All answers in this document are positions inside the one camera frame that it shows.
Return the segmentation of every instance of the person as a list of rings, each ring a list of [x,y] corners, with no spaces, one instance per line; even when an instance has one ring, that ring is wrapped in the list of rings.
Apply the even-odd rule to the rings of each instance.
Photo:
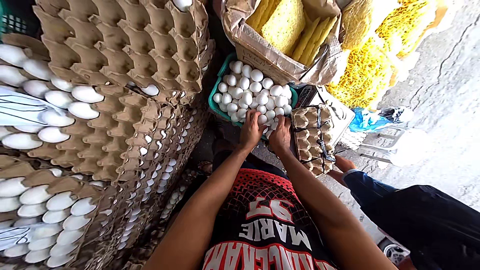
[[[410,250],[399,269],[480,269],[480,213],[429,185],[398,189],[336,156],[328,174],[350,189],[361,210]]]
[[[252,157],[266,128],[259,115],[247,112],[233,150],[217,144],[223,150],[215,153],[213,173],[175,214],[144,270],[396,269],[292,154],[289,119],[277,116],[269,137],[287,175]]]

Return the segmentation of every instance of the blue plastic bag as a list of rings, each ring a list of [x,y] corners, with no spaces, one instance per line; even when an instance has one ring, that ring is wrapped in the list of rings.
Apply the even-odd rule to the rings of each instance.
[[[355,118],[350,123],[351,132],[377,132],[385,127],[393,125],[388,119],[363,108],[353,109]]]

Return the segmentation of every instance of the white plastic chair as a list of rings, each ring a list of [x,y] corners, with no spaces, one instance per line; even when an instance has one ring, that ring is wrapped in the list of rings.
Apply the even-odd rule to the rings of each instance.
[[[387,162],[398,167],[416,164],[424,158],[430,142],[425,131],[404,126],[389,126],[386,129],[397,130],[395,135],[378,134],[381,138],[392,140],[387,146],[360,145],[361,149],[374,151],[383,157],[360,154],[362,157]]]

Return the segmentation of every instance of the hand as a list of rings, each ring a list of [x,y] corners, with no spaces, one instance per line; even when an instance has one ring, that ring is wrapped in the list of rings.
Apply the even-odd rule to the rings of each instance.
[[[290,153],[290,118],[283,115],[277,115],[276,117],[278,118],[278,126],[268,138],[270,146],[276,155]]]
[[[247,111],[245,123],[241,128],[239,147],[249,152],[258,144],[264,130],[267,128],[266,125],[258,126],[258,116],[260,114],[262,113],[255,109]]]
[[[342,172],[357,168],[353,162],[344,157],[335,155],[335,159],[335,166],[337,166]]]

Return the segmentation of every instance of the plastic crate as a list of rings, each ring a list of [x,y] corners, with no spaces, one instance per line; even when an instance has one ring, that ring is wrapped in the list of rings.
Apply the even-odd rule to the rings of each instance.
[[[210,93],[210,96],[208,97],[208,105],[210,106],[210,108],[218,115],[220,115],[222,118],[224,118],[226,121],[229,121],[231,122],[232,119],[230,118],[230,116],[228,116],[228,114],[226,112],[223,112],[218,103],[216,103],[214,100],[213,100],[213,95],[216,94],[216,93],[220,93],[222,94],[219,90],[218,90],[218,84],[220,84],[222,82],[222,79],[223,79],[223,76],[225,74],[229,74],[230,73],[230,67],[228,66],[228,64],[231,62],[231,61],[234,61],[234,60],[237,60],[237,54],[236,53],[231,53],[227,56],[227,58],[225,59],[225,62],[223,62],[223,65],[222,67],[220,68],[220,71],[218,72],[217,76],[217,80],[216,80],[216,83],[215,83],[215,86],[213,87],[212,89],[212,92]],[[297,104],[297,100],[298,100],[298,95],[297,95],[297,92],[290,87],[290,91],[292,91],[292,108],[295,107],[295,105]],[[235,122],[233,123],[237,126],[243,126],[243,123],[241,122]],[[262,139],[264,140],[267,140],[267,138],[265,137],[265,135],[262,136]]]

